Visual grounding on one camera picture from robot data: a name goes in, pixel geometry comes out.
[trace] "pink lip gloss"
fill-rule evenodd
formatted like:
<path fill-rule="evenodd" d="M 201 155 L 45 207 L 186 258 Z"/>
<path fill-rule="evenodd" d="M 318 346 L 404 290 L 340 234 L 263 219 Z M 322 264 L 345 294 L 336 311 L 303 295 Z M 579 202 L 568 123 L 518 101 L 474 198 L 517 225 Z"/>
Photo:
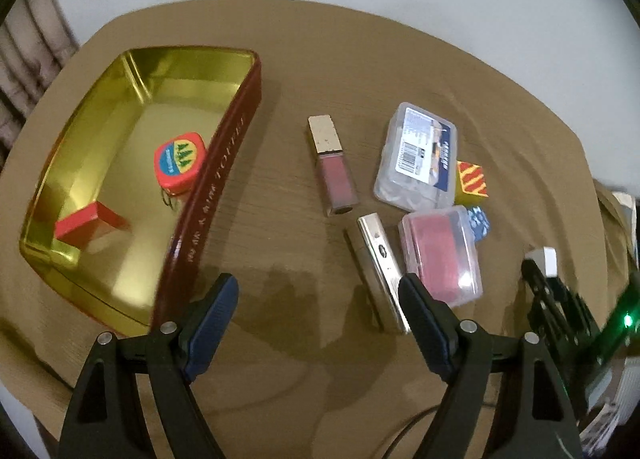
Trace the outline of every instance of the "pink lip gloss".
<path fill-rule="evenodd" d="M 331 116 L 311 116 L 309 129 L 318 155 L 316 169 L 327 215 L 350 212 L 358 204 L 358 196 Z"/>

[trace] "open tin container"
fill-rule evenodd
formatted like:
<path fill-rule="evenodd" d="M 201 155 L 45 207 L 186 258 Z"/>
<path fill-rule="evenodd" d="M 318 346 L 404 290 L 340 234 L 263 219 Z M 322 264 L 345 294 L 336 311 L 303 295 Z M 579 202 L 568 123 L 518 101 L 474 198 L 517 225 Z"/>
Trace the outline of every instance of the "open tin container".
<path fill-rule="evenodd" d="M 23 257 L 63 298 L 123 335 L 178 317 L 260 92 L 251 51 L 176 46 L 120 55 L 52 148 L 24 220 Z M 189 198 L 173 209 L 162 201 L 154 150 L 191 131 L 209 148 Z M 130 229 L 97 252 L 56 240 L 55 223 L 93 201 Z"/>

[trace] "barcode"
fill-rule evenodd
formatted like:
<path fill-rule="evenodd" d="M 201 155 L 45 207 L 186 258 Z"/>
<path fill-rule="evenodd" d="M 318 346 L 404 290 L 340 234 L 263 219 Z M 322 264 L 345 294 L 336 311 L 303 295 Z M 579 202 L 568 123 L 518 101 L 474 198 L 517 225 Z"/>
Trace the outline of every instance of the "barcode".
<path fill-rule="evenodd" d="M 405 172 L 415 174 L 415 163 L 418 157 L 418 147 L 414 144 L 402 142 L 398 166 Z"/>

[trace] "transparent container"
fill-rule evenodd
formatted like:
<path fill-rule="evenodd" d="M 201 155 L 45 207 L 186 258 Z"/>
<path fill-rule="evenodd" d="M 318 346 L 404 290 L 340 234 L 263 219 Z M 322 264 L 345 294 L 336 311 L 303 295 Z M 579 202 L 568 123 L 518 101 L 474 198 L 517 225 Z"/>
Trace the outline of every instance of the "transparent container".
<path fill-rule="evenodd" d="M 452 122 L 401 103 L 389 122 L 375 196 L 408 212 L 452 206 L 457 148 Z"/>
<path fill-rule="evenodd" d="M 474 233 L 464 206 L 407 214 L 399 225 L 406 270 L 449 307 L 482 296 Z"/>

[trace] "silver bar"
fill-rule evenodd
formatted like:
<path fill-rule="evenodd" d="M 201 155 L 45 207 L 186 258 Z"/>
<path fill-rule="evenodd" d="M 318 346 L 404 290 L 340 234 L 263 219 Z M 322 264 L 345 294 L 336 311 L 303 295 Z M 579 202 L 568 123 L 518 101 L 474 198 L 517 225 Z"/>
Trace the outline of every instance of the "silver bar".
<path fill-rule="evenodd" d="M 376 213 L 359 217 L 347 234 L 378 311 L 382 330 L 407 334 L 411 329 L 398 300 L 398 283 L 402 272 L 380 217 Z"/>

